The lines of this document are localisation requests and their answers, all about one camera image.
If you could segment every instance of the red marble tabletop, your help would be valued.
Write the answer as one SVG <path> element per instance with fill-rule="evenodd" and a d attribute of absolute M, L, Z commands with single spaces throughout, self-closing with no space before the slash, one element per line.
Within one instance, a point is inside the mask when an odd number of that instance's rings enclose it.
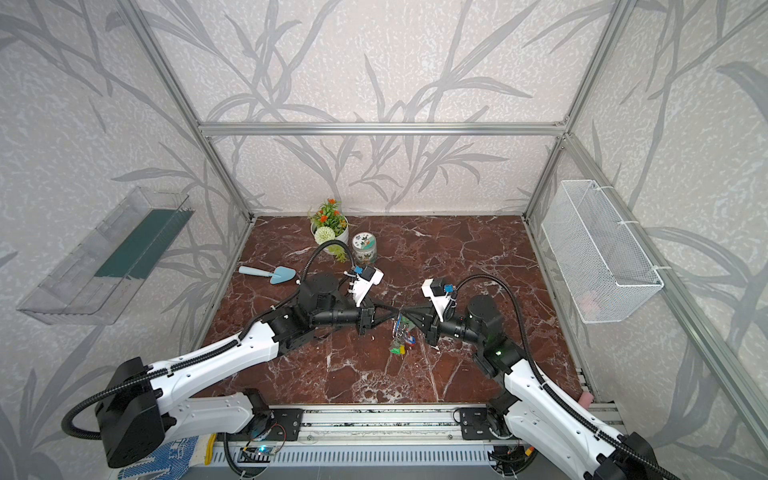
<path fill-rule="evenodd" d="M 542 370 L 575 399 L 578 377 L 520 217 L 350 217 L 351 236 L 376 236 L 376 266 L 384 279 L 369 295 L 395 306 L 426 301 L 426 278 L 445 276 L 453 283 L 470 273 L 486 272 L 505 280 L 516 292 L 525 315 L 534 358 Z M 261 217 L 247 241 L 240 264 L 272 270 L 284 265 L 301 271 L 316 246 L 310 223 L 298 217 Z M 313 271 L 341 274 L 322 253 Z M 270 285 L 262 277 L 235 273 L 204 344 L 237 333 L 252 316 L 289 295 L 295 282 Z M 458 311 L 477 293 L 495 296 L 505 315 L 505 331 L 520 341 L 511 303 L 491 282 L 476 280 L 462 288 Z M 261 391 L 272 405 L 300 403 L 477 402 L 500 393 L 472 361 L 475 347 L 443 338 L 438 349 L 423 342 L 404 356 L 389 351 L 392 320 L 365 336 L 352 327 L 318 330 L 316 339 L 288 355 L 245 369 L 200 393 L 229 395 L 246 388 Z"/>

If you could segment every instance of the leaf pattern wallpaper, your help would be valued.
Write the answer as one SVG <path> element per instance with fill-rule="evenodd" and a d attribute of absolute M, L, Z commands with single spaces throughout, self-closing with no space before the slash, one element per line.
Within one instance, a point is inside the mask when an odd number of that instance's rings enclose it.
<path fill-rule="evenodd" d="M 552 122 L 614 1 L 139 4 L 204 121 Z M 519 214 L 553 142 L 215 139 L 253 211 L 280 214 L 329 196 L 350 212 Z"/>
<path fill-rule="evenodd" d="M 766 13 L 768 2 L 638 2 L 575 129 L 764 393 Z M 580 178 L 564 156 L 531 222 L 560 298 L 568 291 L 541 220 L 558 182 Z M 768 461 L 663 299 L 611 325 L 584 325 L 572 304 L 565 313 L 593 387 L 619 403 L 660 461 L 690 478 L 768 478 Z"/>
<path fill-rule="evenodd" d="M 0 2 L 0 477 L 105 478 L 66 410 L 114 367 L 186 352 L 247 227 L 115 4 Z M 184 192 L 187 226 L 114 325 L 49 326 L 18 302 L 135 186 Z M 87 428 L 94 420 L 78 419 Z"/>

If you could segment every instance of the pink object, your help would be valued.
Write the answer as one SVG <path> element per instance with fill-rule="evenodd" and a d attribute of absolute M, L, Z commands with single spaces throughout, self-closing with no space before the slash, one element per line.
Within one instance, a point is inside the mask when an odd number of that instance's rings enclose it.
<path fill-rule="evenodd" d="M 584 409 L 588 409 L 592 402 L 594 402 L 594 395 L 589 392 L 582 392 L 578 398 L 578 404 L 584 407 Z"/>

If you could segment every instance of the potted plant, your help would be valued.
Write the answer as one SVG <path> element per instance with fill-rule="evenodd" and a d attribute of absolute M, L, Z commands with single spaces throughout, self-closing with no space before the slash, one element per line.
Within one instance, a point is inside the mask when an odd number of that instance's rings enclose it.
<path fill-rule="evenodd" d="M 341 202 L 333 198 L 326 200 L 315 213 L 307 215 L 310 218 L 310 231 L 318 245 L 328 240 L 341 240 L 347 243 L 349 240 L 349 222 L 339 211 Z M 333 255 L 337 261 L 346 261 L 346 253 L 342 247 L 332 245 L 325 249 Z"/>

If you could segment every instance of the white flower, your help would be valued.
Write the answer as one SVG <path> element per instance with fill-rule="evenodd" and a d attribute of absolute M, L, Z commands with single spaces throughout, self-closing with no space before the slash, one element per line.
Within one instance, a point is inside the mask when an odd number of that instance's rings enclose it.
<path fill-rule="evenodd" d="M 315 230 L 315 241 L 318 245 L 321 243 L 325 243 L 328 240 L 333 240 L 336 238 L 336 234 L 333 232 L 333 228 L 331 227 L 320 227 L 317 230 Z"/>

